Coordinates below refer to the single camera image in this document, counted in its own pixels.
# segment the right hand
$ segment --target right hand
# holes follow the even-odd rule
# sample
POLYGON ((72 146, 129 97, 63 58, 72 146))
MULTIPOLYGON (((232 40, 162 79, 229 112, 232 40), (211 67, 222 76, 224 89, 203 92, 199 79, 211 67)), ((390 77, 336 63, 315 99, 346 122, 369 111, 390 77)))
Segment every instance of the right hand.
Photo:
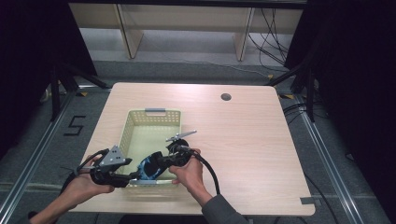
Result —
MULTIPOLYGON (((201 153, 200 149, 194 148, 193 150, 201 153)), ((201 206, 204 206, 212 198, 204 185, 203 165, 194 156, 191 156, 186 165, 182 167, 169 167, 169 172, 177 177, 172 183, 181 183, 201 206)))

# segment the basket handle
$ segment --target basket handle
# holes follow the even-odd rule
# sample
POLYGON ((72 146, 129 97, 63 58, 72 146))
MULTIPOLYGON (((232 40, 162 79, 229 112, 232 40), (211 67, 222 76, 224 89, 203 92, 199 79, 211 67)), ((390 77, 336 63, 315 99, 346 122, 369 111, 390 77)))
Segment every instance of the basket handle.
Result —
POLYGON ((165 108, 145 108, 147 116, 166 116, 165 108))

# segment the wire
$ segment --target wire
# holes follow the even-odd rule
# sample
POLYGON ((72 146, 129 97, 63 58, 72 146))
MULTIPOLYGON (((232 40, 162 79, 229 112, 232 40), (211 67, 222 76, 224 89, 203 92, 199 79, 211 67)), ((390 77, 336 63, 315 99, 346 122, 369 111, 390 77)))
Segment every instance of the wire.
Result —
POLYGON ((321 115, 319 115, 319 114, 317 114, 317 113, 314 113, 314 115, 317 116, 317 117, 319 117, 319 118, 322 118, 322 119, 329 119, 329 117, 324 117, 324 116, 321 116, 321 115))
POLYGON ((270 67, 265 66, 265 65, 262 63, 262 52, 261 52, 261 51, 259 52, 259 61, 260 61, 260 64, 262 65, 262 67, 263 67, 263 68, 266 68, 266 69, 268 69, 268 70, 273 70, 273 71, 277 71, 277 72, 288 72, 288 71, 278 70, 278 69, 275 69, 275 68, 270 68, 270 67))
MULTIPOLYGON (((291 105, 286 107, 285 109, 283 109, 283 112, 285 114, 285 116, 288 116, 290 114, 296 113, 296 112, 300 112, 297 116, 295 116, 291 121, 289 121, 288 125, 291 124, 298 116, 302 115, 306 110, 300 110, 300 111, 296 111, 296 112, 291 112, 288 115, 286 115, 287 112, 289 112, 290 110, 294 109, 294 108, 298 108, 300 106, 303 106, 306 104, 296 104, 296 105, 291 105)), ((306 177, 306 179, 308 179, 309 182, 311 182, 311 184, 318 190, 320 196, 322 197, 323 201, 327 204, 327 206, 329 207, 330 212, 332 213, 332 218, 334 219, 334 222, 336 224, 338 224, 338 219, 334 213, 334 211, 332 210, 332 207, 330 206, 329 202, 327 201, 326 197, 324 196, 324 194, 322 193, 322 191, 320 190, 320 188, 314 183, 314 181, 304 172, 304 176, 306 177)))
POLYGON ((216 193, 220 194, 220 187, 219 187, 219 181, 218 181, 218 177, 216 176, 215 171, 213 170, 212 166, 209 164, 209 162, 207 162, 202 156, 201 154, 199 154, 197 151, 195 151, 194 149, 189 150, 190 154, 193 155, 198 161, 200 161, 201 163, 204 164, 204 166, 207 168, 207 170, 210 172, 210 174, 213 177, 213 180, 215 182, 215 188, 216 188, 216 193))
POLYGON ((96 224, 99 218, 99 213, 96 213, 95 219, 93 220, 93 224, 96 224))
POLYGON ((298 115, 296 115, 291 121, 288 122, 288 125, 290 125, 295 119, 297 119, 303 113, 304 113, 304 111, 300 111, 300 113, 298 115))
POLYGON ((322 197, 323 201, 327 204, 327 206, 329 207, 330 212, 332 213, 332 218, 334 219, 335 223, 339 223, 337 216, 335 215, 334 211, 332 210, 332 207, 330 206, 329 202, 327 201, 326 197, 324 196, 324 194, 322 193, 322 191, 320 190, 320 188, 314 183, 314 181, 304 172, 304 176, 306 177, 306 179, 308 179, 309 182, 311 182, 311 184, 318 190, 320 196, 322 197))
POLYGON ((77 169, 76 169, 76 173, 75 175, 78 175, 78 172, 91 160, 93 160, 93 158, 95 158, 97 155, 104 155, 106 152, 108 152, 108 148, 107 149, 103 149, 100 150, 98 152, 95 152, 93 155, 91 155, 87 160, 85 160, 77 169))
MULTIPOLYGON (((304 224, 308 224, 305 219, 303 219, 302 217, 297 217, 300 221, 302 221, 304 224)), ((277 222, 280 220, 280 217, 277 217, 274 221, 274 224, 277 224, 277 222)))
POLYGON ((276 44, 277 44, 277 47, 275 47, 274 45, 272 45, 272 44, 270 44, 268 41, 267 41, 267 37, 265 37, 264 38, 264 43, 265 42, 267 42, 270 46, 272 46, 272 47, 274 47, 275 49, 278 49, 279 50, 279 53, 280 53, 280 56, 282 57, 282 65, 285 63, 285 60, 286 60, 286 57, 285 57, 285 52, 287 52, 287 48, 286 47, 284 47, 282 44, 280 44, 280 42, 279 42, 279 39, 278 39, 278 37, 277 37, 277 31, 276 31, 276 22, 275 22, 275 14, 276 14, 276 10, 273 8, 272 9, 272 22, 271 22, 271 25, 270 25, 270 23, 268 22, 268 20, 267 20, 267 18, 265 17, 265 14, 264 14, 264 11, 263 11, 263 9, 262 9, 262 16, 264 17, 264 20, 265 20, 265 23, 267 24, 267 27, 268 27, 268 34, 267 34, 267 37, 268 37, 268 35, 269 34, 271 34, 271 36, 273 37, 273 39, 275 40, 275 42, 276 42, 276 44))
POLYGON ((205 61, 197 62, 197 61, 190 61, 190 60, 179 59, 179 58, 172 58, 172 57, 169 57, 169 56, 167 56, 166 54, 164 54, 164 53, 161 51, 161 48, 159 48, 158 46, 156 46, 155 44, 153 44, 153 42, 152 42, 149 38, 147 38, 146 35, 143 35, 143 38, 146 38, 146 39, 150 42, 150 45, 152 45, 154 48, 156 48, 156 49, 161 53, 161 55, 162 55, 163 57, 165 57, 165 58, 167 58, 167 59, 170 59, 170 60, 182 61, 182 62, 185 62, 185 63, 203 63, 203 64, 207 63, 207 64, 213 64, 213 65, 215 65, 215 66, 229 67, 229 68, 232 68, 232 69, 234 69, 234 70, 241 71, 241 72, 248 72, 248 73, 259 74, 260 76, 269 78, 267 75, 265 75, 265 74, 263 74, 263 73, 260 73, 260 72, 258 72, 258 71, 247 70, 247 69, 241 69, 241 68, 237 68, 237 67, 234 67, 234 66, 231 66, 231 65, 227 65, 227 64, 210 63, 210 62, 205 62, 205 61))
POLYGON ((265 50, 263 48, 265 41, 262 43, 262 45, 260 46, 259 44, 256 43, 256 41, 253 40, 253 38, 251 37, 251 35, 248 35, 248 37, 250 38, 251 42, 253 42, 253 44, 256 46, 256 48, 260 51, 260 53, 264 53, 266 54, 268 57, 272 58, 274 61, 276 61, 277 63, 280 63, 281 65, 283 65, 283 62, 278 59, 274 54, 268 52, 267 50, 265 50))

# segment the hand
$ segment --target hand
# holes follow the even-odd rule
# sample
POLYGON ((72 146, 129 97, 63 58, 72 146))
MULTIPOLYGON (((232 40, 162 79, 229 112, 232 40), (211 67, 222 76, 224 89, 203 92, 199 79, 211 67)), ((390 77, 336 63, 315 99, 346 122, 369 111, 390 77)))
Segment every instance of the hand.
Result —
MULTIPOLYGON (((201 153, 200 149, 194 150, 199 154, 201 153)), ((201 206, 204 206, 212 198, 204 185, 203 165, 194 156, 191 156, 183 167, 169 167, 169 172, 177 177, 172 183, 181 183, 201 206)))
MULTIPOLYGON (((96 160, 97 158, 87 162, 87 165, 91 165, 96 160)), ((32 217, 30 222, 32 224, 54 223, 61 215, 75 208, 80 203, 84 203, 95 195, 112 191, 114 191, 114 187, 97 185, 93 183, 90 174, 81 174, 67 185, 64 192, 57 199, 43 211, 32 217)))
MULTIPOLYGON (((87 162, 87 166, 92 165, 98 159, 97 157, 93 158, 87 162)), ((95 195, 113 191, 114 187, 112 186, 95 184, 90 174, 80 174, 67 185, 60 197, 65 199, 66 204, 69 204, 71 209, 80 203, 86 202, 95 195)))

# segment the black cable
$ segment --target black cable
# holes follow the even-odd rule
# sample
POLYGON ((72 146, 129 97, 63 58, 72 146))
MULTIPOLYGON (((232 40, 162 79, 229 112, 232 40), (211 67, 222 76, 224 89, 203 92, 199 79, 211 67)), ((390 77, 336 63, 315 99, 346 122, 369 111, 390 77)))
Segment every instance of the black cable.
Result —
POLYGON ((220 194, 220 187, 219 187, 219 181, 218 181, 218 177, 216 176, 215 171, 213 170, 212 166, 209 164, 209 162, 207 162, 198 152, 196 152, 195 150, 191 149, 189 151, 198 161, 200 161, 206 168, 207 170, 210 172, 210 174, 213 177, 213 180, 215 182, 215 188, 216 188, 216 193, 220 194))
MULTIPOLYGON (((302 217, 297 217, 298 219, 300 219, 304 224, 308 224, 305 219, 303 219, 302 217)), ((277 217, 274 221, 274 224, 277 224, 277 222, 280 220, 280 217, 277 217)))
POLYGON ((96 224, 99 219, 99 213, 96 213, 95 219, 93 220, 93 224, 96 224))
POLYGON ((324 117, 324 116, 321 116, 321 115, 319 115, 319 114, 317 114, 317 113, 314 113, 314 115, 317 116, 317 117, 319 117, 319 118, 322 118, 322 119, 329 119, 329 117, 324 117))
POLYGON ((302 221, 304 224, 308 224, 305 219, 303 219, 302 217, 297 217, 298 219, 300 219, 300 221, 302 221))
POLYGON ((269 46, 273 47, 274 49, 276 49, 276 47, 271 44, 270 42, 267 41, 268 35, 270 35, 270 33, 267 34, 266 37, 264 37, 262 34, 260 34, 260 36, 262 37, 262 39, 264 40, 264 42, 266 42, 269 46))
POLYGON ((300 113, 296 115, 291 121, 288 122, 288 125, 290 125, 295 119, 297 119, 300 115, 304 113, 304 111, 299 111, 300 113))
POLYGON ((277 224, 277 222, 280 220, 280 217, 277 217, 274 221, 274 224, 277 224))
POLYGON ((107 149, 100 150, 98 152, 95 152, 93 155, 91 155, 87 160, 85 160, 77 169, 76 169, 76 175, 78 174, 78 171, 80 171, 89 161, 93 160, 97 155, 104 155, 105 153, 108 152, 107 149))
POLYGON ((286 60, 286 58, 285 58, 285 55, 283 54, 282 47, 283 47, 284 49, 286 49, 286 48, 285 48, 282 44, 280 44, 280 42, 279 42, 279 40, 278 40, 278 38, 277 38, 276 23, 275 23, 275 14, 276 14, 276 11, 273 9, 273 20, 272 20, 271 25, 270 25, 270 23, 268 22, 267 18, 265 17, 264 11, 262 10, 262 16, 264 17, 265 23, 267 24, 268 32, 269 32, 269 34, 271 34, 271 36, 272 36, 273 39, 275 40, 276 44, 278 45, 278 48, 276 48, 276 47, 274 47, 274 46, 273 46, 273 47, 279 50, 280 56, 282 57, 283 63, 284 63, 285 60, 286 60), (274 25, 275 34, 274 34, 274 32, 272 31, 272 26, 273 26, 273 25, 274 25))
MULTIPOLYGON (((306 104, 296 104, 296 105, 291 105, 291 106, 288 106, 288 107, 286 107, 285 109, 283 109, 283 112, 286 114, 288 111, 290 111, 290 110, 292 110, 292 109, 294 109, 294 108, 297 108, 297 107, 300 107, 300 106, 302 106, 302 105, 306 105, 306 104)), ((295 116, 289 123, 288 123, 288 125, 290 124, 290 123, 292 123, 298 116, 300 116, 301 114, 303 114, 304 113, 304 110, 303 111, 298 111, 298 112, 300 112, 297 116, 295 116)), ((338 224, 339 222, 338 222, 338 219, 337 219, 337 217, 336 217, 336 215, 335 215, 335 213, 334 213, 334 211, 332 210, 332 207, 330 206, 330 203, 327 201, 327 199, 326 199, 326 197, 324 196, 324 194, 322 193, 322 191, 320 190, 320 188, 314 183, 314 181, 304 172, 304 176, 306 177, 306 179, 308 179, 308 181, 317 189, 317 191, 319 192, 319 194, 320 194, 320 196, 322 197, 322 199, 323 199, 323 201, 327 204, 327 206, 328 206, 328 208, 329 208, 329 210, 330 210, 330 212, 331 212, 331 214, 332 214, 332 218, 334 219, 334 222, 336 223, 336 224, 338 224)))
POLYGON ((278 60, 278 58, 277 58, 276 56, 274 56, 273 54, 271 54, 270 52, 266 51, 265 49, 262 49, 262 47, 260 47, 260 46, 253 40, 253 38, 251 37, 251 35, 249 35, 248 37, 249 37, 250 40, 253 42, 253 44, 256 46, 256 48, 259 50, 259 61, 260 61, 260 64, 262 65, 262 67, 264 67, 264 68, 266 68, 266 69, 268 69, 268 70, 273 70, 273 71, 277 71, 277 72, 288 72, 288 71, 278 70, 278 69, 275 69, 275 68, 270 68, 270 67, 265 66, 265 65, 262 63, 262 52, 265 53, 267 56, 271 57, 271 58, 274 59, 274 60, 278 60))
POLYGON ((334 222, 336 224, 338 224, 338 219, 335 216, 334 211, 332 210, 332 207, 330 206, 330 203, 327 201, 326 197, 324 196, 324 194, 322 193, 322 191, 320 190, 320 188, 314 183, 314 181, 304 172, 304 176, 309 180, 309 182, 311 182, 311 184, 318 190, 320 196, 322 197, 323 201, 327 204, 327 206, 329 207, 330 212, 332 213, 332 218, 334 219, 334 222))
POLYGON ((295 110, 295 111, 292 111, 292 112, 290 112, 289 114, 285 114, 285 117, 288 117, 288 116, 290 116, 290 115, 292 115, 292 114, 299 113, 299 112, 302 112, 302 110, 295 110))
POLYGON ((250 38, 250 40, 253 42, 253 44, 256 46, 256 48, 257 48, 260 52, 262 52, 262 53, 266 54, 267 56, 269 56, 270 58, 274 59, 274 61, 276 61, 277 63, 280 63, 280 64, 283 63, 283 62, 282 62, 280 59, 278 59, 274 54, 268 52, 267 50, 265 50, 265 49, 262 47, 262 46, 265 44, 265 42, 263 42, 262 45, 260 46, 259 44, 257 44, 257 43, 253 40, 253 38, 251 37, 251 35, 249 35, 248 37, 250 38))

